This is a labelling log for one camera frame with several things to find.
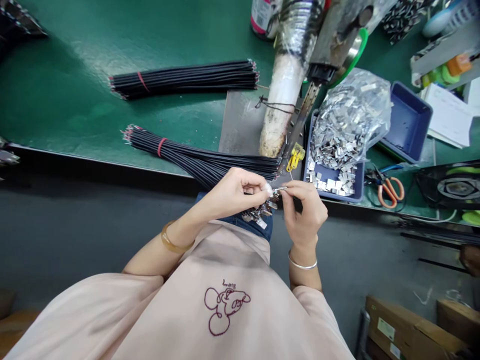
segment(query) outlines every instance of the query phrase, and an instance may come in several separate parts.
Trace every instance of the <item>silver bangle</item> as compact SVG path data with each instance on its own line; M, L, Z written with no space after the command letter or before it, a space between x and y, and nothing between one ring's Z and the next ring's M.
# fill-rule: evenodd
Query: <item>silver bangle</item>
M310 270L310 269L313 269L314 267L317 266L317 263L319 262L319 260L316 258L315 259L315 263L312 265L312 266L302 266L302 265L298 265L296 262L294 262L292 260L292 257L290 256L290 252L292 251L292 249L288 250L288 260L290 260L290 262L292 263L292 265L295 265L297 268L299 269L304 269L304 270Z

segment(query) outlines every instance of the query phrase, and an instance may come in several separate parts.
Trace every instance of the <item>cardboard box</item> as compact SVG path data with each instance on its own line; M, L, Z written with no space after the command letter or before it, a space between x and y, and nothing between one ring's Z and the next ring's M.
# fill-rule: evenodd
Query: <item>cardboard box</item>
M370 314L368 336L392 360L449 360L449 353L467 346L399 305L367 296L366 310Z
M14 299L15 293L13 291L0 289L0 320L10 315Z
M479 342L480 312L453 300L438 300L436 310L439 327L471 346Z
M39 314L39 311L21 310L0 320L0 360L20 340Z
M366 339L366 353L371 360L390 360L390 357L371 338Z

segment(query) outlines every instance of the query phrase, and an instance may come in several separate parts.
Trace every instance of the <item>sleeve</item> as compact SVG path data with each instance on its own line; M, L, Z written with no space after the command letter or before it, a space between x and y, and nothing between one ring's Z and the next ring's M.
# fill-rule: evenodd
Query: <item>sleeve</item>
M322 333L323 338L331 344L332 356L329 359L353 359L324 294L311 287L297 286L293 289L293 295Z
M120 344L163 282L119 273L86 278L47 305L5 360L98 359Z

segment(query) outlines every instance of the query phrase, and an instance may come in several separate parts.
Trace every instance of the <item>string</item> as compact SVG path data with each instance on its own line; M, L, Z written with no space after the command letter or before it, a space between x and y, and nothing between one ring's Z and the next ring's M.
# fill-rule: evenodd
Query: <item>string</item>
M268 98L264 97L263 95L260 96L260 100L258 101L258 104L255 105L255 109L259 109L260 106L262 104L264 104L267 108L271 108L271 109L275 109L275 110L279 110L283 113L286 113L286 114L293 114L293 113L298 113L298 109L295 107L294 104L287 104L287 103L281 103L281 102L267 102ZM291 106L293 107L293 111L287 111L287 110L283 110L279 107L275 107L273 105L284 105L284 106Z

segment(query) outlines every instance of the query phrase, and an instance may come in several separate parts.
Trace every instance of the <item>wrist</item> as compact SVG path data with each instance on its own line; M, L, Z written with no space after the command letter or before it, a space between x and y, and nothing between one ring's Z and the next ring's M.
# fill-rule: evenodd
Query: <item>wrist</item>
M315 234L312 236L292 237L291 241L297 248L304 248L306 251L309 251L315 249L319 241L319 236Z
M166 235L173 245L183 248L195 241L206 224L207 221L189 210L166 229Z
M316 247L313 244L293 244L290 249L290 256L300 266L311 266L317 261Z

